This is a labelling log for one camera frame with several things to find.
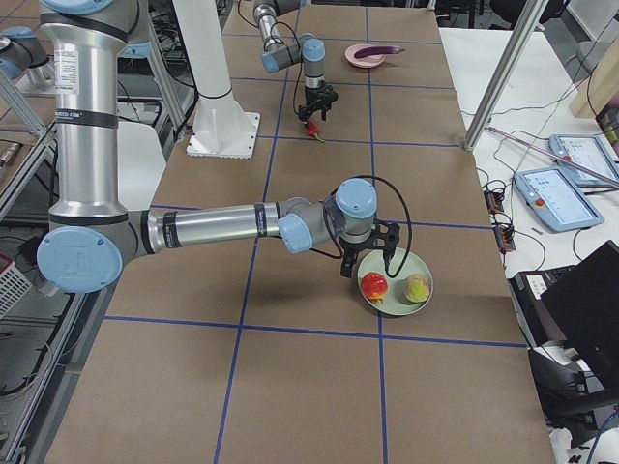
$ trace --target toy apple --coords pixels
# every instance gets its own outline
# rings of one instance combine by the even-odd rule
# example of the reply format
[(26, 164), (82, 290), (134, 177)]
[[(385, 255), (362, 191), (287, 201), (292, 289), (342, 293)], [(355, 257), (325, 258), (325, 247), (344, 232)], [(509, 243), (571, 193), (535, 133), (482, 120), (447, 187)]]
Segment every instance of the toy apple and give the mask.
[(422, 303), (429, 298), (429, 282), (423, 274), (412, 274), (406, 278), (404, 296), (411, 303)]
[(389, 290), (389, 283), (380, 273), (367, 273), (361, 279), (361, 293), (375, 303), (383, 303), (387, 290)]

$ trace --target green pear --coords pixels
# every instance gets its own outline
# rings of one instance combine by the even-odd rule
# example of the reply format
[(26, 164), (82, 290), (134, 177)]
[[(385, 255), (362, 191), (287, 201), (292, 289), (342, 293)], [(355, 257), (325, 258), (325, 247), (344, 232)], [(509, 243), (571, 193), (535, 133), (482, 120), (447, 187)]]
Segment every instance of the green pear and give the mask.
[(423, 274), (411, 274), (406, 278), (404, 296), (411, 303), (422, 303), (429, 298), (429, 282)]

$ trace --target plate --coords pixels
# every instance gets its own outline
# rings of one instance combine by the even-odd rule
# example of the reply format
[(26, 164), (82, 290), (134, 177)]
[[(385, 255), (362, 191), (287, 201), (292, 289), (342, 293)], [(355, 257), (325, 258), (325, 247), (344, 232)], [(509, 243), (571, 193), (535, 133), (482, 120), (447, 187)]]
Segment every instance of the plate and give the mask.
[(383, 61), (385, 61), (385, 55), (373, 55), (367, 56), (366, 58), (355, 58), (355, 53), (359, 50), (363, 50), (364, 48), (370, 48), (371, 43), (355, 43), (354, 45), (349, 46), (346, 51), (344, 51), (344, 56), (348, 63), (352, 66), (356, 66), (357, 68), (376, 68)]
[[(391, 260), (390, 271), (394, 273), (398, 267), (399, 263), (401, 263), (402, 257), (406, 252), (405, 249), (396, 248), (396, 254), (394, 258)], [(364, 258), (364, 260), (359, 265), (359, 269), (357, 270), (357, 283), (359, 284), (359, 291), (361, 291), (361, 279), (367, 273), (380, 273), (387, 279), (387, 283), (389, 284), (389, 290), (387, 294), (383, 297), (382, 303), (378, 303), (372, 300), (368, 300), (365, 296), (364, 299), (373, 307), (375, 307), (380, 312), (384, 312), (385, 314), (391, 314), (393, 316), (406, 316), (408, 314), (413, 314), (414, 312), (420, 311), (427, 305), (427, 302), (432, 298), (432, 293), (434, 291), (434, 281), (432, 280), (432, 274), (427, 268), (426, 263), (413, 253), (408, 253), (408, 258), (406, 258), (406, 263), (404, 263), (404, 267), (400, 271), (398, 277), (389, 278), (385, 274), (385, 263), (383, 262), (383, 252), (380, 249), (376, 249), (368, 256)], [(427, 281), (429, 282), (429, 297), (427, 300), (421, 303), (411, 303), (404, 296), (404, 285), (406, 285), (406, 278), (411, 274), (423, 274), (426, 276)]]

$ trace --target white table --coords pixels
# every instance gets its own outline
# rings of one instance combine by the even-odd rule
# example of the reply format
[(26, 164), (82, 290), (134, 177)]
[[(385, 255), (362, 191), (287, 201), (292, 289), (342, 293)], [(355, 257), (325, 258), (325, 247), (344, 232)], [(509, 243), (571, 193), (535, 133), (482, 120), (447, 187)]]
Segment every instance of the white table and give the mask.
[[(474, 113), (511, 33), (468, 29), (441, 29), (440, 33), (460, 108), (463, 112)], [(568, 89), (574, 89), (569, 76), (544, 34), (536, 32), (520, 57), (494, 112), (523, 106), (544, 106), (559, 100)], [(526, 109), (495, 115), (491, 124), (505, 132), (520, 130), (537, 135), (556, 107), (556, 111), (542, 130), (541, 137), (549, 137), (554, 133), (599, 133), (600, 129), (595, 121), (577, 119), (572, 115), (569, 106), (575, 95), (576, 91), (573, 91), (564, 100), (544, 109)], [(472, 117), (463, 114), (463, 118), (468, 127)], [(515, 133), (515, 136), (533, 141), (533, 137), (523, 133)], [(492, 157), (500, 141), (500, 136), (485, 131), (473, 153), (478, 167), (485, 170), (490, 179), (501, 179), (509, 183), (512, 172)], [(536, 145), (547, 148), (547, 142), (544, 140), (537, 141)], [(506, 140), (497, 156), (508, 165), (516, 167), (522, 160), (524, 152), (522, 146)], [(529, 151), (518, 171), (551, 165), (552, 161), (544, 155)], [(480, 174), (480, 180), (484, 184), (486, 176)], [(506, 211), (513, 218), (516, 230), (532, 235), (544, 244), (546, 250), (544, 267), (553, 268), (577, 263), (578, 259), (572, 250), (575, 231), (560, 234), (549, 232), (530, 212), (519, 194), (515, 195), (513, 208), (510, 208), (511, 194), (511, 190), (508, 189), (505, 200)], [(605, 222), (579, 233), (575, 248), (582, 258), (606, 240), (610, 239), (619, 244), (619, 192), (589, 196), (589, 199), (602, 213)], [(508, 253), (506, 257), (507, 277), (512, 277), (520, 271), (536, 269), (542, 261), (543, 252), (540, 245), (518, 234), (515, 242), (516, 251)]]

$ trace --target brown table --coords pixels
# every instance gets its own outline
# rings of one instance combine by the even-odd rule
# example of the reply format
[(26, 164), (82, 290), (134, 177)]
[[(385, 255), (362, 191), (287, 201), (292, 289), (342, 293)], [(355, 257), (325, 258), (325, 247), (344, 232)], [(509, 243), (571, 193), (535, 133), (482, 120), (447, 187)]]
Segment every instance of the brown table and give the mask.
[[(318, 200), (384, 176), (409, 204), (431, 301), (380, 316), (338, 262), (273, 239), (135, 261), (46, 462), (553, 463), (433, 14), (310, 6), (282, 20), (325, 40), (339, 92), (327, 143), (292, 114), (296, 69), (265, 74), (256, 31), (234, 14), (224, 42), (236, 99), (262, 115), (255, 154), (189, 158), (186, 140), (155, 205)], [(407, 51), (350, 68), (343, 51), (366, 41)], [(378, 192), (379, 215), (402, 220)]]

